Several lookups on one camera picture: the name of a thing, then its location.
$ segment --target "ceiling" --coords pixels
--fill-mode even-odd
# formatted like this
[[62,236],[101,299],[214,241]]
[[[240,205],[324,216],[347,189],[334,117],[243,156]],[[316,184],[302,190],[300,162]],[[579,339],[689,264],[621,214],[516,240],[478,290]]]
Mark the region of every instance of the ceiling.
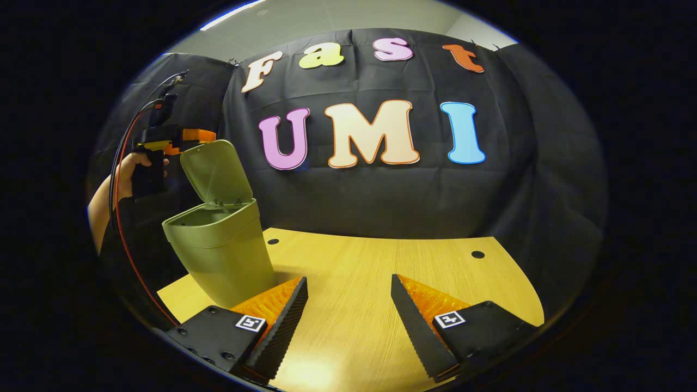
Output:
[[516,42],[473,16],[435,0],[265,0],[208,30],[195,31],[166,52],[241,61],[305,36],[369,27],[472,39],[491,50],[496,50],[494,44],[504,47]]

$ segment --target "black backdrop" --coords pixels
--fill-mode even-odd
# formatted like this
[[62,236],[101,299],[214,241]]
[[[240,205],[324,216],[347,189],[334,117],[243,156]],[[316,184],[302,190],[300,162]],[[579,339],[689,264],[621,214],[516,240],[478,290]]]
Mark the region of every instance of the black backdrop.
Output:
[[[400,37],[414,56],[379,61],[372,43]],[[342,46],[336,66],[303,69],[305,48]],[[476,54],[483,73],[458,65],[443,45]],[[241,93],[248,65],[281,50],[264,83]],[[95,187],[108,174],[114,148],[132,113],[157,84],[190,69],[178,87],[170,122],[217,132],[240,156],[264,227],[382,238],[441,239],[494,236],[526,273],[549,318],[582,287],[594,265],[606,213],[606,184],[599,142],[588,116],[558,77],[520,44],[491,51],[447,36],[401,29],[354,29],[301,38],[242,61],[239,67],[191,54],[165,54],[126,89],[108,118],[93,159]],[[333,169],[332,121],[324,109],[353,103],[372,121],[380,104],[409,100],[412,165],[372,164]],[[453,139],[442,102],[470,103],[487,159],[476,165],[450,161]],[[292,151],[285,114],[308,107],[307,159],[282,171],[266,161],[258,124],[280,116],[281,151]],[[354,154],[360,154],[351,145]],[[378,154],[384,151],[384,143]],[[186,274],[160,223],[201,201],[178,164],[168,166],[168,192],[134,203],[125,199],[127,240],[152,291]],[[107,230],[106,274],[142,317],[165,328],[117,236]]]

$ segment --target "black handle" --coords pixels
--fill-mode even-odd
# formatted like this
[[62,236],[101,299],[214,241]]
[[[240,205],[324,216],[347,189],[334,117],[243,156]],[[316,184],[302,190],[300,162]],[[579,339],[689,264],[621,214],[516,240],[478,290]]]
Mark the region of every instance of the black handle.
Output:
[[133,199],[164,192],[164,151],[144,151],[151,166],[135,165],[133,171]]

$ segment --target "yellow letter a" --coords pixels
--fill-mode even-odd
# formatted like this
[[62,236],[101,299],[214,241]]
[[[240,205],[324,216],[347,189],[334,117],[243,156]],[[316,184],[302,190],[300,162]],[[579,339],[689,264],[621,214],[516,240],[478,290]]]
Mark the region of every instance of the yellow letter a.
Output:
[[342,46],[334,42],[320,43],[308,47],[303,52],[307,56],[300,59],[300,67],[307,69],[319,66],[336,65],[344,60],[341,52]]

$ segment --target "letter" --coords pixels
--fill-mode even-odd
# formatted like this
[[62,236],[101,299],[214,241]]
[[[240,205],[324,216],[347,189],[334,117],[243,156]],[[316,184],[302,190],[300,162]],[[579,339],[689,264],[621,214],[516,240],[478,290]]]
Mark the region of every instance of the letter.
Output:
[[373,163],[380,144],[385,139],[385,152],[380,159],[389,165],[405,165],[418,162],[419,153],[414,149],[409,130],[407,100],[387,100],[380,105],[373,123],[350,103],[329,106],[324,114],[334,122],[334,156],[329,166],[335,169],[352,167],[358,157],[351,153],[351,140],[368,163]]
[[307,134],[305,119],[309,116],[306,107],[290,111],[286,119],[293,124],[293,152],[289,155],[281,153],[278,147],[277,127],[281,123],[278,116],[269,117],[259,123],[263,138],[263,153],[269,165],[278,170],[290,170],[300,166],[307,157]]
[[242,92],[246,93],[249,90],[255,89],[263,83],[261,79],[261,74],[265,76],[271,72],[274,60],[280,60],[283,56],[283,52],[280,50],[276,53],[269,54],[266,57],[262,57],[259,60],[252,62],[249,66],[250,74],[247,76],[247,84],[242,88]]
[[373,42],[375,57],[380,61],[399,61],[411,59],[414,52],[407,46],[407,42],[401,38],[380,38]]
[[334,66],[344,60],[341,51],[342,46],[334,42],[319,43],[308,47],[303,52],[307,56],[300,59],[300,67],[308,69],[319,66]]
[[447,155],[448,159],[463,165],[484,162],[487,156],[479,149],[475,130],[474,114],[477,109],[468,103],[444,102],[441,103],[441,110],[450,117],[452,128],[454,146]]
[[452,53],[452,56],[455,58],[455,61],[457,61],[457,63],[460,64],[462,68],[476,73],[484,72],[484,67],[473,63],[472,59],[470,59],[470,57],[476,59],[477,56],[475,56],[474,53],[465,50],[462,46],[443,45],[443,49],[449,50],[450,53]]

